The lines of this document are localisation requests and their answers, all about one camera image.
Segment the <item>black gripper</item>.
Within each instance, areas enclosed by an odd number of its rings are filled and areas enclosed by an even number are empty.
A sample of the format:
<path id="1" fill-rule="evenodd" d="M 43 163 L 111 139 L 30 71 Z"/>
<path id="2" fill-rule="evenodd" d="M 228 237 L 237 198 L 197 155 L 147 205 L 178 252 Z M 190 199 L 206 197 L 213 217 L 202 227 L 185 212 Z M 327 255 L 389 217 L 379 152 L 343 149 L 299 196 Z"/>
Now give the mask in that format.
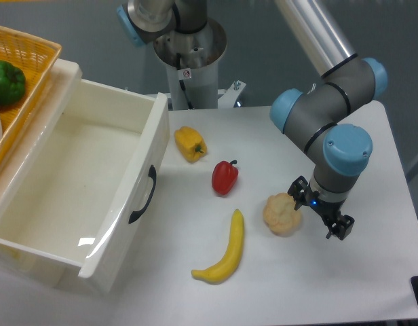
<path id="1" fill-rule="evenodd" d="M 355 219 L 340 213 L 347 199 L 345 193 L 335 194 L 318 185 L 312 183 L 308 185 L 305 177 L 299 176 L 291 183 L 288 195 L 294 200 L 294 210 L 297 211 L 305 205 L 321 216 L 328 228 L 327 239 L 335 236 L 339 240 L 344 240 L 350 234 Z"/>

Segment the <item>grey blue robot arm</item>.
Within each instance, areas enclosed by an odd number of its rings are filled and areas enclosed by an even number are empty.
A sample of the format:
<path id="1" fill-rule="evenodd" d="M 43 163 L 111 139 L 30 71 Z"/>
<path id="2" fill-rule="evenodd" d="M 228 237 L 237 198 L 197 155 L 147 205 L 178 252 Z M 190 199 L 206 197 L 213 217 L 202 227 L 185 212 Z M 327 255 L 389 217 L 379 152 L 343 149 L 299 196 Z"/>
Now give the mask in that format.
<path id="1" fill-rule="evenodd" d="M 387 88 L 387 72 L 373 58 L 360 58 L 320 1 L 278 1 L 284 19 L 322 79 L 303 93 L 289 89 L 274 100 L 270 119 L 315 165 L 310 179 L 297 178 L 288 194 L 308 206 L 344 239 L 354 219 L 341 207 L 373 150 L 369 134 L 343 119 Z M 152 43 L 164 63 L 174 109 L 214 109 L 218 62 L 227 37 L 210 19 L 205 1 L 129 1 L 117 17 L 136 46 Z"/>

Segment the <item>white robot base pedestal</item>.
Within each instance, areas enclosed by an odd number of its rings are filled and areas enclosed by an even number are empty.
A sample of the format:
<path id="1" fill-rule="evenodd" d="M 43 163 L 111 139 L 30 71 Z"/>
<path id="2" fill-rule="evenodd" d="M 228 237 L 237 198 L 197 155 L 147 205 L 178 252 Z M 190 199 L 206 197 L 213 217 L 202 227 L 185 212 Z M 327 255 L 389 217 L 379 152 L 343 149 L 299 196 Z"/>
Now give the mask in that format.
<path id="1" fill-rule="evenodd" d="M 219 62 L 227 49 L 223 27 L 209 18 L 194 33 L 169 32 L 154 42 L 154 50 L 166 69 L 173 110 L 228 109 L 238 105 L 246 83 L 235 80 L 219 88 Z"/>

